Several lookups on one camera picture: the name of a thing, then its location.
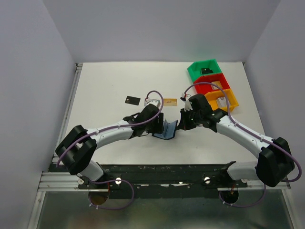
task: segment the black card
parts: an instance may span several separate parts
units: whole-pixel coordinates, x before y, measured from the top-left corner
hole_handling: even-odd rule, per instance
[[[125,100],[125,103],[126,104],[132,104],[132,105],[139,105],[140,103],[140,98],[136,98],[136,97],[131,97],[131,96],[127,96],[126,97],[126,100]]]

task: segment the gold card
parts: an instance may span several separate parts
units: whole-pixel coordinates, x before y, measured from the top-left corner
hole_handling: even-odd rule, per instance
[[[164,106],[177,106],[177,99],[164,99]]]

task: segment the gray wall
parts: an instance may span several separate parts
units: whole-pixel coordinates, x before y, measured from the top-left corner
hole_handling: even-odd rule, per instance
[[[279,0],[43,0],[77,62],[245,61]]]
[[[282,136],[305,167],[305,1],[282,0],[245,64],[265,132]],[[297,169],[290,175],[294,178]],[[305,213],[305,176],[292,183]]]
[[[0,7],[0,227],[27,227],[75,71],[41,0]]]

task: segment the small black object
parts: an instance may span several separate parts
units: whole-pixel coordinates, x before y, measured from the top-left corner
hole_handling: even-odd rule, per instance
[[[132,97],[132,96],[127,96],[125,103],[126,104],[132,104],[138,106],[140,104],[140,98]]]
[[[206,75],[206,74],[210,74],[213,73],[213,70],[209,69],[209,68],[202,68],[201,69],[201,74],[202,75]]]
[[[288,142],[285,139],[279,137],[273,140],[273,143],[291,154]],[[291,158],[270,145],[267,148],[263,147],[259,154],[256,174],[264,184],[275,187],[294,168],[295,164]]]

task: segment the white tabletop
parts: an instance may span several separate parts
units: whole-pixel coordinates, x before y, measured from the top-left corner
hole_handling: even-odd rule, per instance
[[[177,98],[177,107],[164,107],[164,117],[180,120],[184,102],[179,98],[192,84],[187,72],[191,62],[103,62],[84,63],[71,109],[67,133],[76,125],[96,128],[114,124],[140,112],[150,90],[164,98]],[[241,62],[219,63],[239,107],[234,118],[264,133],[253,95]],[[125,104],[126,96],[141,98],[139,106]],[[92,158],[100,164],[223,164],[252,161],[255,157],[226,136],[198,127],[177,131],[165,141],[152,136],[118,141],[96,150]]]

